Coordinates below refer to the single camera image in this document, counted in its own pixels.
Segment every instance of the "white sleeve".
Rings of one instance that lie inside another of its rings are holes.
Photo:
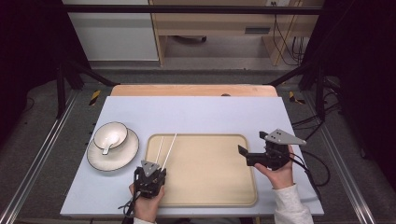
[[[275,189],[274,192],[276,196],[276,224],[314,223],[309,208],[300,201],[296,185],[285,189]]]
[[[156,222],[152,223],[152,222],[147,222],[147,221],[143,221],[137,217],[134,217],[134,224],[157,224]]]

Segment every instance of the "white cabinet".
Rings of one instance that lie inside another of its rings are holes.
[[[146,0],[63,0],[64,4],[148,5]],[[158,61],[150,14],[69,13],[89,61]]]

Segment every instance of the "beige board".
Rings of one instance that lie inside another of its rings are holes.
[[[148,140],[147,161],[165,162],[174,134],[154,134]],[[251,206],[257,201],[252,168],[238,153],[248,148],[240,134],[177,134],[166,168],[161,206]]]

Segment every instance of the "person's arm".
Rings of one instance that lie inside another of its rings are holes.
[[[272,171],[257,163],[257,170],[270,180],[276,196],[275,223],[314,223],[309,208],[300,201],[297,186],[293,182],[292,161]]]
[[[134,192],[134,184],[129,186],[131,193]],[[139,197],[134,204],[134,224],[152,224],[157,217],[158,206],[165,194],[164,186],[161,186],[160,192],[152,199]]]

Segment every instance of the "human hand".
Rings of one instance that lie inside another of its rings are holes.
[[[136,203],[134,204],[134,217],[154,223],[155,218],[157,217],[158,206],[160,205],[160,201],[165,194],[164,188],[165,186],[162,185],[158,195],[152,199],[147,199],[144,197],[137,198]],[[131,191],[131,194],[134,193],[134,184],[129,186],[129,191]]]
[[[291,146],[289,146],[289,153],[290,157],[294,158]],[[254,164],[254,167],[268,177],[274,189],[284,189],[294,185],[292,161],[289,161],[283,167],[275,171],[272,171],[259,163]]]

